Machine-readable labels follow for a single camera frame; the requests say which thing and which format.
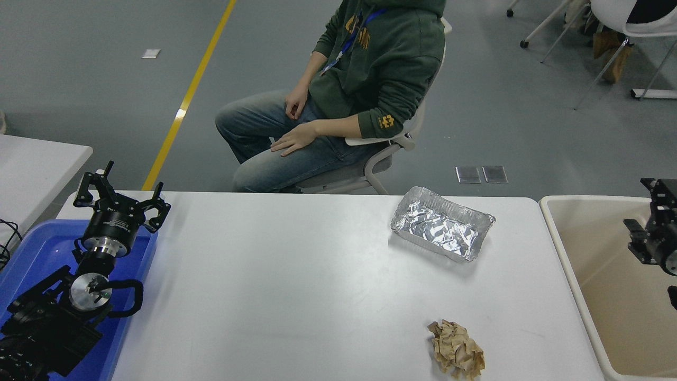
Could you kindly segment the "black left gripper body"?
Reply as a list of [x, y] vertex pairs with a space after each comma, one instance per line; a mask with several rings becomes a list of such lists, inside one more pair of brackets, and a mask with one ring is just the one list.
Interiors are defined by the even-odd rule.
[[130, 248], [142, 224], [142, 213], [138, 210], [120, 211], [109, 207], [93, 207], [93, 215], [83, 234], [83, 243], [87, 248], [97, 245], [97, 241], [109, 239], [117, 241], [121, 246]]

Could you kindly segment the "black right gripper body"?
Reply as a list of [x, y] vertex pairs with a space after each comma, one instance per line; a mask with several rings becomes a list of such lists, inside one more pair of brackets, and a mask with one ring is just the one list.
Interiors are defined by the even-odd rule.
[[676, 224], [655, 220], [655, 262], [659, 266], [676, 266]]

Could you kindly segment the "person's left hand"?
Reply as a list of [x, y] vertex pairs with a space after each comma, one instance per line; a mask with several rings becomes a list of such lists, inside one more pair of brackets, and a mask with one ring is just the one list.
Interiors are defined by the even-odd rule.
[[279, 152], [281, 157], [287, 157], [297, 150], [304, 149], [318, 137], [318, 121], [303, 123], [272, 143], [270, 150]]

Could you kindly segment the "person's right hand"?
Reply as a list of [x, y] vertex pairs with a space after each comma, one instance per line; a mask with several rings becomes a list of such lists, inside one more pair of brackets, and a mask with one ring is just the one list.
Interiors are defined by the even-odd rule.
[[297, 85], [285, 97], [285, 114], [291, 120], [298, 120], [308, 100], [307, 85]]

